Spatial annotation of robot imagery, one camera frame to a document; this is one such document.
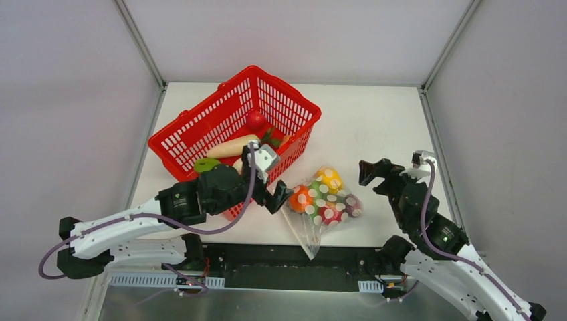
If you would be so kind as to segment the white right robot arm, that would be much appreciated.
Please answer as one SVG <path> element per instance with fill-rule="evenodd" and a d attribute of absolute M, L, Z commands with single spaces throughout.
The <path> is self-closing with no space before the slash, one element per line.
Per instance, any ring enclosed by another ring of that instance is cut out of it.
<path fill-rule="evenodd" d="M 546 309 L 515 294 L 478 254 L 467 234 L 439 214 L 432 195 L 436 160 L 416 152 L 404 168 L 388 159 L 359 162 L 358 182 L 383 181 L 384 195 L 403 237 L 392 236 L 378 251 L 380 267 L 401 272 L 452 304 L 468 320 L 543 320 Z"/>

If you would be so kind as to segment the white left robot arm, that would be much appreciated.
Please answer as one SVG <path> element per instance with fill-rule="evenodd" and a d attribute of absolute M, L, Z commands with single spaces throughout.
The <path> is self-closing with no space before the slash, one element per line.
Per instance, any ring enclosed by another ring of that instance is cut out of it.
<path fill-rule="evenodd" d="M 53 252 L 62 278 L 80 280 L 101 274 L 122 260 L 132 261 L 126 243 L 153 233 L 182 229 L 197 235 L 220 234 L 232 222 L 215 230 L 198 229 L 209 216 L 255 201 L 270 213 L 278 212 L 293 195 L 293 189 L 279 180 L 268 189 L 268 171 L 279 156 L 268 145 L 249 140 L 241 149 L 241 169 L 224 163 L 201 172 L 190 181 L 177 182 L 145 203 L 94 221 L 64 217 L 59 222 L 62 242 Z"/>

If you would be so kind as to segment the clear dotted zip top bag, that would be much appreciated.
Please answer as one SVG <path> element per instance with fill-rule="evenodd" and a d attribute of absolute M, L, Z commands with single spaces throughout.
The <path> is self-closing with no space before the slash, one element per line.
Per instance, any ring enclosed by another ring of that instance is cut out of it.
<path fill-rule="evenodd" d="M 280 211 L 307 258 L 313 260 L 323 234 L 361 218 L 364 205 L 334 167 L 323 165 L 294 187 Z"/>

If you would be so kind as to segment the yellow toy food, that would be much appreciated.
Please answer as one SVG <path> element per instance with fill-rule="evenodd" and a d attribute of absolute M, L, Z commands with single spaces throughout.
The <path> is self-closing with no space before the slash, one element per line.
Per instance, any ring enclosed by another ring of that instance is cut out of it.
<path fill-rule="evenodd" d="M 344 187 L 343 180 L 334 167 L 321 167 L 316 171 L 315 178 L 326 185 L 329 193 L 336 194 Z"/>

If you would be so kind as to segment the red toy food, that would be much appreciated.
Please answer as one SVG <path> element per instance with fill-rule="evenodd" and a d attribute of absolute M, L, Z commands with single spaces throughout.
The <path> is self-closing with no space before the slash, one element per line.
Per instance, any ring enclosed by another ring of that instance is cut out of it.
<path fill-rule="evenodd" d="M 343 212 L 337 210 L 334 206 L 323 206 L 318 210 L 319 218 L 322 220 L 322 225 L 333 227 L 342 222 Z"/>

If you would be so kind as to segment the green grape bunch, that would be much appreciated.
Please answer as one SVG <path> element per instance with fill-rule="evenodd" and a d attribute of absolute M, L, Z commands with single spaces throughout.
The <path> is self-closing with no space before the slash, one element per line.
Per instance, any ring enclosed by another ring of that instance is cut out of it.
<path fill-rule="evenodd" d="M 316 225 L 321 225 L 322 220 L 319 218 L 318 210 L 319 208 L 326 206 L 327 200 L 326 195 L 329 193 L 326 185 L 323 185 L 320 181 L 313 180 L 309 185 L 311 188 L 312 195 L 314 196 L 314 207 L 315 213 L 308 215 L 312 222 Z"/>

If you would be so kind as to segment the purple onion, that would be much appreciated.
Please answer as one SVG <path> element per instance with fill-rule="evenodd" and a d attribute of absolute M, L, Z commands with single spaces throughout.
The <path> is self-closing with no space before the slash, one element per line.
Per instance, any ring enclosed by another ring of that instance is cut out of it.
<path fill-rule="evenodd" d="M 349 194 L 344 198 L 344 204 L 346 206 L 345 212 L 351 218 L 358 218 L 363 213 L 363 203 L 354 194 Z"/>

